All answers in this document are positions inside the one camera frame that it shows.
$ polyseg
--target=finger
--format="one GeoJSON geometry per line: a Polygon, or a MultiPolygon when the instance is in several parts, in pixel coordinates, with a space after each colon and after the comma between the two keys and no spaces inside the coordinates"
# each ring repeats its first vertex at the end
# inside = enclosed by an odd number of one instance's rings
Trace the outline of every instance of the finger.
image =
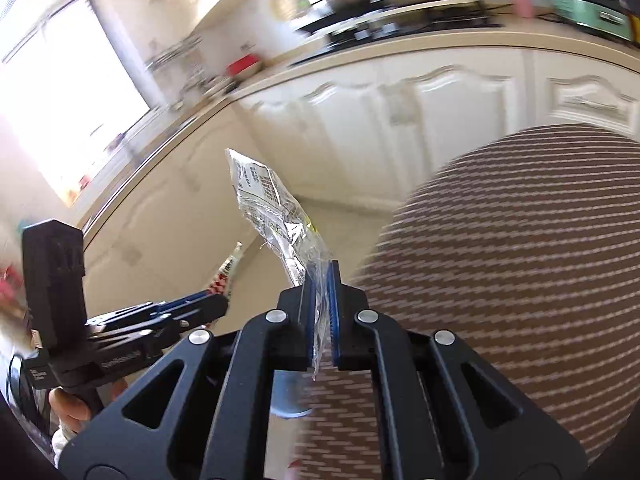
{"type": "Polygon", "coordinates": [[[124,379],[118,379],[111,385],[111,400],[116,400],[116,397],[120,396],[124,390],[127,389],[127,381],[124,379]]]}
{"type": "Polygon", "coordinates": [[[49,403],[60,422],[76,433],[82,430],[81,421],[91,418],[89,407],[62,388],[56,388],[49,392],[49,403]]]}

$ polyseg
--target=green rice cooker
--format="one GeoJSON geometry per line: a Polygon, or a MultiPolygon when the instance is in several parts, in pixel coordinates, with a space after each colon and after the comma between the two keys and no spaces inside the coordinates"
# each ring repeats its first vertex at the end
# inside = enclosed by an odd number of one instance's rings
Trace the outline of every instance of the green rice cooker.
{"type": "Polygon", "coordinates": [[[631,22],[620,0],[551,0],[556,14],[600,36],[632,41],[631,22]]]}

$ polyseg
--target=triangular cutout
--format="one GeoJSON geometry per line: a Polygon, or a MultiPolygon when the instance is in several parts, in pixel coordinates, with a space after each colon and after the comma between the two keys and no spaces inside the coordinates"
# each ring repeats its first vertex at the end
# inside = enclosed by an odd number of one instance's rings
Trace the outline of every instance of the triangular cutout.
{"type": "Polygon", "coordinates": [[[152,430],[159,428],[183,368],[182,361],[169,364],[124,407],[122,414],[152,430]]]}
{"type": "Polygon", "coordinates": [[[476,400],[480,416],[490,430],[520,415],[518,407],[497,390],[480,370],[469,363],[463,363],[460,367],[476,400]]]}

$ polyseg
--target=red object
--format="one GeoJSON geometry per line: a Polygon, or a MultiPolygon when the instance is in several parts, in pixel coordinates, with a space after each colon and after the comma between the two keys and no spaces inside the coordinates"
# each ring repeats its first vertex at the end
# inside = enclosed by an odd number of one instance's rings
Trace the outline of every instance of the red object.
{"type": "Polygon", "coordinates": [[[254,65],[260,61],[260,58],[255,54],[247,54],[246,56],[238,59],[238,61],[234,61],[232,64],[226,67],[226,73],[231,76],[237,75],[245,68],[249,68],[251,65],[254,65]]]}

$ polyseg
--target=crumpled plastic packaging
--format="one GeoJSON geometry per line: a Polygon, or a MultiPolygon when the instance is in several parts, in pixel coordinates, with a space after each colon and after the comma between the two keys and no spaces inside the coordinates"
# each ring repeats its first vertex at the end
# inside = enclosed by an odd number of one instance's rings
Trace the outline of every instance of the crumpled plastic packaging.
{"type": "Polygon", "coordinates": [[[294,286],[305,281],[305,271],[316,291],[313,369],[329,338],[327,275],[331,256],[321,236],[278,175],[264,164],[234,150],[226,150],[231,180],[244,216],[278,255],[294,286]]]}

